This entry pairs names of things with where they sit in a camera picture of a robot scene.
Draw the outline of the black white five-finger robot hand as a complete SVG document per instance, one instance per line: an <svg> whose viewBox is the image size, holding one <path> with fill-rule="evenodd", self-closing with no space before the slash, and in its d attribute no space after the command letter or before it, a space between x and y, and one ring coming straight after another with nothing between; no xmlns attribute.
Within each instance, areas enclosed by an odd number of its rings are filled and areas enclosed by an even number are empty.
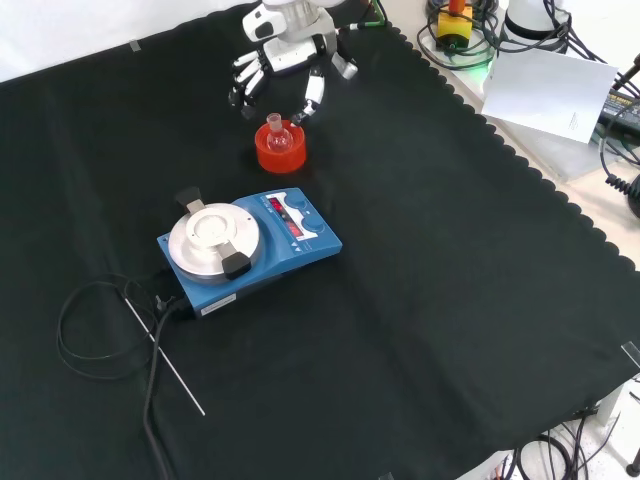
<svg viewBox="0 0 640 480"><path fill-rule="evenodd" d="M293 43L277 37L270 39L233 61L229 104L250 118L261 90L271 78L308 71L304 105L290 118L293 126L300 127L316 113L323 101L325 77L322 62L327 58L346 80L358 73L356 61L346 52L340 39L336 40L335 51L329 49L329 37L320 33Z"/></svg>

